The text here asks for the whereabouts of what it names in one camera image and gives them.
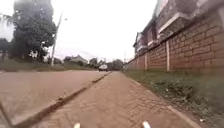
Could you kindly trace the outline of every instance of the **utility pole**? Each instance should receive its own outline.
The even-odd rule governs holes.
[[[55,37],[54,37],[54,45],[53,45],[52,55],[51,55],[51,66],[52,67],[54,66],[54,53],[55,53],[55,47],[56,47],[56,40],[57,40],[58,30],[59,30],[59,27],[61,25],[62,15],[63,15],[63,11],[61,12],[61,16],[60,16],[58,26],[56,28]]]

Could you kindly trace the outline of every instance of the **car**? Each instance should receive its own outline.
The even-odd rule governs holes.
[[[108,72],[108,66],[106,64],[103,64],[99,67],[99,71],[106,71]]]

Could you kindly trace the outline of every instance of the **paved walkway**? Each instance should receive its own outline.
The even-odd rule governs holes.
[[[0,74],[0,101],[13,119],[90,84],[98,71],[15,72]]]
[[[32,128],[191,128],[152,92],[115,72]]]

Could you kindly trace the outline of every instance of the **distant tree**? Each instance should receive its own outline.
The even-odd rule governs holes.
[[[112,62],[108,62],[107,67],[109,70],[114,70],[114,64]]]
[[[106,64],[106,62],[100,60],[100,62],[98,63],[98,66],[103,65],[103,64]]]
[[[6,52],[9,50],[9,43],[6,39],[0,39],[0,53],[2,53],[1,61],[4,61]]]
[[[92,59],[89,61],[89,64],[90,64],[90,65],[93,65],[93,66],[97,66],[97,64],[98,64],[97,58],[92,58]]]
[[[14,3],[14,43],[12,57],[32,58],[42,62],[47,55],[46,47],[54,44],[56,26],[52,20],[53,8],[50,0],[18,0]]]
[[[124,66],[123,61],[119,59],[114,60],[112,63],[113,63],[113,70],[121,70]]]
[[[69,61],[71,61],[71,59],[72,59],[72,58],[71,58],[70,56],[66,56],[66,57],[64,58],[63,61],[64,61],[64,62],[69,62]]]
[[[47,63],[50,64],[51,63],[51,57],[47,58]],[[62,64],[61,59],[59,58],[54,58],[54,64]]]

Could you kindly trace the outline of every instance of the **curb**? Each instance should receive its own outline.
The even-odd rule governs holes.
[[[42,118],[44,118],[48,114],[56,111],[58,108],[62,107],[63,105],[65,105],[66,103],[68,103],[69,101],[71,101],[72,99],[77,97],[79,94],[81,94],[82,92],[89,89],[92,85],[98,83],[100,80],[102,80],[104,77],[108,76],[110,73],[111,72],[106,73],[103,76],[101,76],[100,78],[93,80],[88,86],[83,87],[83,88],[79,89],[78,91],[71,93],[70,95],[67,95],[65,97],[60,97],[56,101],[43,107],[41,110],[32,113],[32,115],[29,114],[25,117],[23,115],[21,117],[17,117],[16,119],[13,119],[12,120],[13,128],[26,128],[26,127],[32,126],[33,124],[39,122]]]

